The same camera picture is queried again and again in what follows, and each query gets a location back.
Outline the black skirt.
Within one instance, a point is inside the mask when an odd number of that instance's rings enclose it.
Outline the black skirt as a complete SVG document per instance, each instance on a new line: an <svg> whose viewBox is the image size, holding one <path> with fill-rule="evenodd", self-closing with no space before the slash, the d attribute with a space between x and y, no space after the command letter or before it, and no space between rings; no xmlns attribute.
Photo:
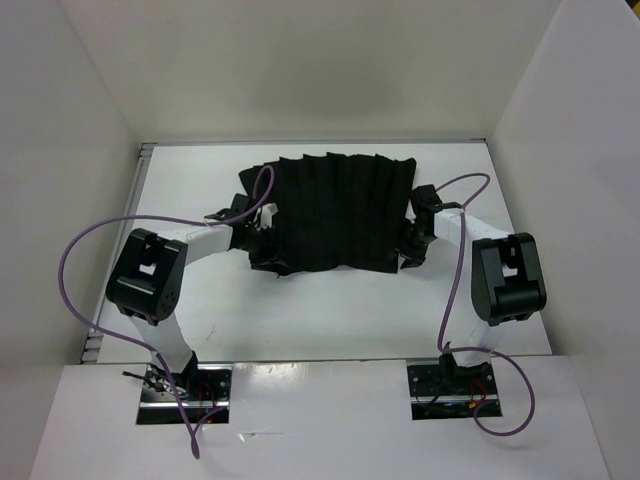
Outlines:
<svg viewBox="0 0 640 480"><path fill-rule="evenodd" d="M247 193L266 195L278 207L281 276L348 266L396 273L400 234L417 162L381 155L303 155L240 172Z"/></svg>

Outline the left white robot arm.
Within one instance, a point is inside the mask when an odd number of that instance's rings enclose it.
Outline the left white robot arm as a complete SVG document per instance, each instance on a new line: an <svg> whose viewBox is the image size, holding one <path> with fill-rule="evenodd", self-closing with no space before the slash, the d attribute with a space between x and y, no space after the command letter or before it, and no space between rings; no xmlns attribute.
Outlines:
<svg viewBox="0 0 640 480"><path fill-rule="evenodd" d="M198 359L186 342L175 313L187 266L232 249L255 252L274 233L275 203L256 206L237 194L229 208L204 218L202 226L153 232L131 231L107 283L106 297L128 317L152 347L148 383L176 399L199 387Z"/></svg>

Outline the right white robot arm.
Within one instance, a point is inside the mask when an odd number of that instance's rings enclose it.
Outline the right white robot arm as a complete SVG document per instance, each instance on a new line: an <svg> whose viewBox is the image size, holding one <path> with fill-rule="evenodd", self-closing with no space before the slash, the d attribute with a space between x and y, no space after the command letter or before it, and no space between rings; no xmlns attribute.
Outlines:
<svg viewBox="0 0 640 480"><path fill-rule="evenodd" d="M463 205L441 200L433 185L415 188L409 197L414 213L403 227L401 267L417 268L437 240L458 250L454 279L440 324L437 347L450 360L438 369L438 380L450 393L462 392L473 381L473 368L496 355L507 322L529 319L542 310L547 293L534 237L493 227L466 213ZM465 270L476 320L462 340L447 341L446 330Z"/></svg>

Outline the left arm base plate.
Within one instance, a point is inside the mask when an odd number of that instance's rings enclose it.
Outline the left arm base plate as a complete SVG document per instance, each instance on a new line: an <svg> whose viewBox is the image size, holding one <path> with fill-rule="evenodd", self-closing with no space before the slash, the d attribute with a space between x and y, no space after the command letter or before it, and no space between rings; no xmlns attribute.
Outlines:
<svg viewBox="0 0 640 480"><path fill-rule="evenodd" d="M199 364L189 387L176 380L182 405L192 426L227 424L230 415L232 385L231 364ZM143 376L137 425L175 425L182 423L179 407L164 373L149 364Z"/></svg>

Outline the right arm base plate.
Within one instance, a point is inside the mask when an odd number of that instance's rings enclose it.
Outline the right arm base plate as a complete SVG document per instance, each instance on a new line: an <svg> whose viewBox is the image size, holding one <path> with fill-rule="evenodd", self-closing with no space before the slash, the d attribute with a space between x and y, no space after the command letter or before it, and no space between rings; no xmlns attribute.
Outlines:
<svg viewBox="0 0 640 480"><path fill-rule="evenodd" d="M411 414L414 421L501 417L492 366L485 363L462 373L449 373L435 360L406 366Z"/></svg>

